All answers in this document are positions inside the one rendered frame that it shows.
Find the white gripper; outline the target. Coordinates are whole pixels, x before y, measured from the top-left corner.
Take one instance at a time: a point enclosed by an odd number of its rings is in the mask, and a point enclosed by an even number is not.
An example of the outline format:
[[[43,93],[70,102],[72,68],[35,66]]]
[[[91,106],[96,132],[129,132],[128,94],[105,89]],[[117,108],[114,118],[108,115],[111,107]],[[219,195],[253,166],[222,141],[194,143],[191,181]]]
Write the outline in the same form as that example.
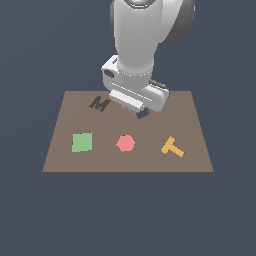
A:
[[[170,96],[167,86],[151,79],[151,72],[139,76],[123,73],[118,68],[117,55],[113,55],[101,70],[110,99],[138,112],[138,119],[149,115],[148,108],[161,111]]]

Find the brown board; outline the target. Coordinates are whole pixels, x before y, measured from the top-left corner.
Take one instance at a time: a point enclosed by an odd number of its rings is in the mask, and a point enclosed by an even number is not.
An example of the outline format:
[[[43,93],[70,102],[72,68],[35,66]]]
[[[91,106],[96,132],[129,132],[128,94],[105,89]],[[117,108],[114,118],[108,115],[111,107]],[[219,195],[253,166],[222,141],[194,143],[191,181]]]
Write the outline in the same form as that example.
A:
[[[160,112],[152,111],[142,119],[110,102],[101,112],[90,108],[107,91],[67,91],[64,94],[46,161],[45,173],[60,172],[198,172],[213,171],[192,94],[173,91]],[[92,133],[92,150],[72,152],[73,135]],[[121,152],[116,146],[120,136],[131,135],[135,146]],[[172,136],[183,157],[161,148]]]

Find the pink hexagon block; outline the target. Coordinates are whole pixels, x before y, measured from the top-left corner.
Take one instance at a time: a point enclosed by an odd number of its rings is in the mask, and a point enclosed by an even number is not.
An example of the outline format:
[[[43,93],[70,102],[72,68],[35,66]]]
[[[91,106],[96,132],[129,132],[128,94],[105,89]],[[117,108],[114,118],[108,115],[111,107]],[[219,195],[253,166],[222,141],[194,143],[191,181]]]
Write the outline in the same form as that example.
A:
[[[119,137],[116,146],[121,152],[130,152],[135,146],[135,140],[131,135],[122,135]]]

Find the dark letter M block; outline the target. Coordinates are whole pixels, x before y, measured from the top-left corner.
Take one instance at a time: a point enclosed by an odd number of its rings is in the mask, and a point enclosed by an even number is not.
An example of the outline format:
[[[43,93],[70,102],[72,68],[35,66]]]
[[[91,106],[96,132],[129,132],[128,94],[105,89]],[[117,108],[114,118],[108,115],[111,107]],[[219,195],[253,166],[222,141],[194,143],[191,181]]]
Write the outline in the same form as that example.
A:
[[[97,96],[89,105],[89,107],[95,108],[96,110],[100,110],[101,112],[103,112],[110,102],[110,99],[105,99],[104,101],[101,101],[101,97]]]

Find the orange T-shaped block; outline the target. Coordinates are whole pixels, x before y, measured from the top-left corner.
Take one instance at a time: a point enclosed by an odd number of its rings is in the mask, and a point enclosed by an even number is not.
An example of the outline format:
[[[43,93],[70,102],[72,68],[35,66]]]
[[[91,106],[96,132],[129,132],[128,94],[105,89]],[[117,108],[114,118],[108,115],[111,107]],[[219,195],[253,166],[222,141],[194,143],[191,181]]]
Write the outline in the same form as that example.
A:
[[[171,151],[176,155],[178,155],[179,157],[183,157],[185,152],[179,149],[178,147],[176,147],[174,145],[174,142],[175,142],[175,139],[172,136],[170,136],[165,142],[165,144],[163,145],[163,147],[161,148],[161,152],[163,154],[167,154],[169,151]]]

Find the green square block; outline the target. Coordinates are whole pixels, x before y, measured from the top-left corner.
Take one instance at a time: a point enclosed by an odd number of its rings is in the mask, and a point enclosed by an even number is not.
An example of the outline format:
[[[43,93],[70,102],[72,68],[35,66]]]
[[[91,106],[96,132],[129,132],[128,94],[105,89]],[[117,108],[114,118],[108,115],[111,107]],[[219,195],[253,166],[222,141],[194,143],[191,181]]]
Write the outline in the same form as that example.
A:
[[[72,152],[86,152],[92,150],[92,133],[79,133],[73,135]]]

